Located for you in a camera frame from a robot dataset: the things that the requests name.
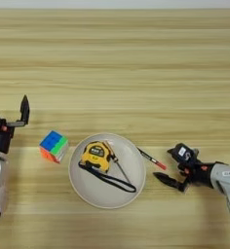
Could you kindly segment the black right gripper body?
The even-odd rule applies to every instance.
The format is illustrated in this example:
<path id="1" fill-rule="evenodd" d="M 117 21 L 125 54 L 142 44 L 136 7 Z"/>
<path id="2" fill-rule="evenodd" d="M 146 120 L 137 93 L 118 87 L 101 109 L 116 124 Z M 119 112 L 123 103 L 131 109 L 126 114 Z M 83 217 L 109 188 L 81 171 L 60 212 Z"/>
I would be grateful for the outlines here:
<path id="1" fill-rule="evenodd" d="M 214 162 L 201 162 L 197 159 L 183 161 L 180 164 L 180 174 L 185 176 L 185 180 L 181 184 L 180 190 L 185 192 L 191 184 L 203 185 L 212 189 L 211 171 L 214 166 Z"/>

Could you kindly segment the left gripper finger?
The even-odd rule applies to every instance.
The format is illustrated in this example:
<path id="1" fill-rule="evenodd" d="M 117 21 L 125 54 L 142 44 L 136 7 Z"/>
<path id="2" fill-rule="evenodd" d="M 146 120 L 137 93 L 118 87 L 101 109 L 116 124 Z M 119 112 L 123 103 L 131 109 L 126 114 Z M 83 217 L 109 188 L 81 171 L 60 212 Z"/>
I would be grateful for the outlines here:
<path id="1" fill-rule="evenodd" d="M 25 126 L 29 122 L 29 115 L 30 115 L 29 101 L 27 96 L 25 95 L 20 104 L 20 119 L 15 122 L 7 123 L 7 126 L 8 127 Z"/>

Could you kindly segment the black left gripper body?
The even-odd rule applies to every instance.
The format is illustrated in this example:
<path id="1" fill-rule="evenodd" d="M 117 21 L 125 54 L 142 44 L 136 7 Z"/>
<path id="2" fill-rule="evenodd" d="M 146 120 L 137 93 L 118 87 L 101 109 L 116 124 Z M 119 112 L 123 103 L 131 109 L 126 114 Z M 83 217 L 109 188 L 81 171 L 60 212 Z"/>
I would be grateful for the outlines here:
<path id="1" fill-rule="evenodd" d="M 0 120 L 0 152 L 7 154 L 9 152 L 11 140 L 15 129 L 9 127 L 5 119 Z"/>

